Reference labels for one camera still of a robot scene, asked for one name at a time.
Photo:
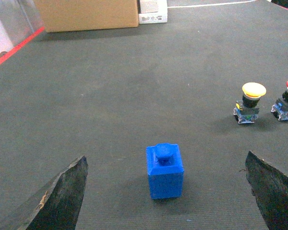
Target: blue block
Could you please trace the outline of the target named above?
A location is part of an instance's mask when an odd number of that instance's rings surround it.
[[[147,173],[152,199],[180,197],[183,165],[177,144],[162,143],[146,148]]]

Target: knob on blue block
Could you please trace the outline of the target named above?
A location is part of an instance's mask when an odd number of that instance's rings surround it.
[[[152,199],[180,197],[183,165],[177,144],[161,143],[146,148],[147,174]]]

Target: white box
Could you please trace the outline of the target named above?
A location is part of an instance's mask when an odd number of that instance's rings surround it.
[[[139,24],[166,23],[168,21],[168,2],[167,0],[158,1],[158,12],[140,13]]]
[[[158,0],[141,0],[140,13],[153,13],[159,11]]]

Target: yellow button cap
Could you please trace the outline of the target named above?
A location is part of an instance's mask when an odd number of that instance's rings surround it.
[[[248,82],[242,86],[242,91],[249,97],[258,98],[264,96],[267,92],[265,87],[255,82]]]

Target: white cable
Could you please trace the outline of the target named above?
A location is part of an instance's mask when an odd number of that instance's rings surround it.
[[[192,6],[169,6],[168,8],[195,8],[195,7],[204,7],[204,6],[224,6],[224,5],[248,3],[252,1],[258,1],[258,0],[236,1],[236,2],[215,3],[215,4],[205,4],[205,5],[192,5]]]

